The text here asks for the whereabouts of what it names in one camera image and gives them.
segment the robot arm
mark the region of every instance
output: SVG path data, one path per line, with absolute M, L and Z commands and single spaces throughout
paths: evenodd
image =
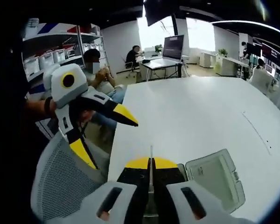
M 59 131 L 70 148 L 93 169 L 98 167 L 76 123 L 82 111 L 94 110 L 119 123 L 138 126 L 138 121 L 123 105 L 88 87 L 86 76 L 77 64 L 53 65 L 44 73 L 43 82 L 57 105 Z

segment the office floor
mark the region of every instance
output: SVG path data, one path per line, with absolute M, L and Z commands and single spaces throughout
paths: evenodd
M 218 74 L 214 72 L 213 69 L 202 68 L 199 65 L 195 65 L 195 64 L 188 64 L 187 66 L 188 66 L 187 72 L 190 76 L 220 77 Z M 141 77 L 137 76 L 136 73 L 130 74 L 128 76 L 128 72 L 125 72 L 117 75 L 116 84 L 130 85 L 130 84 L 135 84 L 137 82 L 140 82 L 140 80 Z M 85 129 L 85 136 L 93 144 L 97 145 L 107 153 L 111 153 L 112 144 L 113 144 L 113 134 L 109 135 L 109 137 L 105 141 L 103 141 L 103 137 L 100 134 L 100 126 L 89 122 Z

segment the bright window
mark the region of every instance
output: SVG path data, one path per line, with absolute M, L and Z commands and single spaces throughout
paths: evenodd
M 216 51 L 214 26 L 209 22 L 187 18 L 189 47 Z
M 159 44 L 164 46 L 165 37 L 174 36 L 171 17 L 166 17 L 150 27 L 147 25 L 146 17 L 138 18 L 137 22 L 142 50 Z

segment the jeans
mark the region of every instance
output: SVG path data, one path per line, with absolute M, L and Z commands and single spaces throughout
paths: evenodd
M 108 93 L 107 95 L 115 102 L 122 104 L 123 98 L 125 97 L 126 89 L 117 89 L 113 90 L 112 92 Z M 97 123 L 99 125 L 106 125 L 111 130 L 116 129 L 117 121 L 107 118 L 100 113 L 94 113 L 91 118 L 91 122 Z

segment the white container lid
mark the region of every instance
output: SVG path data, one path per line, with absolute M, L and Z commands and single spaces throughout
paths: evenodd
M 242 182 L 227 149 L 187 162 L 186 170 L 189 180 L 195 180 L 220 199 L 227 212 L 232 213 L 244 204 Z

